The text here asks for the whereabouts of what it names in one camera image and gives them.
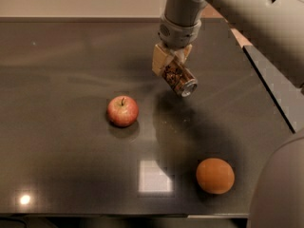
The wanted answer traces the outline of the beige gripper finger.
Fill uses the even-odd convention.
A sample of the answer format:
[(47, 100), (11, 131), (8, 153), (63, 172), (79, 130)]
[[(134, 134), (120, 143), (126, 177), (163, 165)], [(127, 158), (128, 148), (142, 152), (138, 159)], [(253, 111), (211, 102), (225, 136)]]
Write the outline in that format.
[(162, 76), (164, 69), (174, 60), (175, 53), (163, 43), (154, 46), (152, 57), (152, 71), (157, 76)]
[(184, 65), (189, 54), (191, 53), (192, 45), (188, 45), (184, 48), (178, 49), (175, 51), (175, 55), (180, 64)]

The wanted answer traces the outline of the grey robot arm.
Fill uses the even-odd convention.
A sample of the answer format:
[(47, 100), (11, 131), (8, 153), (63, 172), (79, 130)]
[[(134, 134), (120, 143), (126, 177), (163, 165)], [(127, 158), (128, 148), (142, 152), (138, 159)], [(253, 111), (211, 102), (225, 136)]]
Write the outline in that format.
[[(184, 63), (207, 4), (247, 35), (294, 86), (303, 86), (303, 28), (296, 14), (302, 0), (167, 0), (152, 69), (178, 95), (188, 96), (197, 83)], [(193, 104), (202, 109), (211, 99), (217, 103), (190, 115), (183, 134), (188, 152), (230, 159), (237, 185), (227, 199), (249, 205), (248, 228), (303, 228), (303, 133), (271, 123), (272, 101), (252, 67), (234, 66), (231, 53), (206, 46), (203, 56), (212, 65), (200, 73), (207, 87)]]

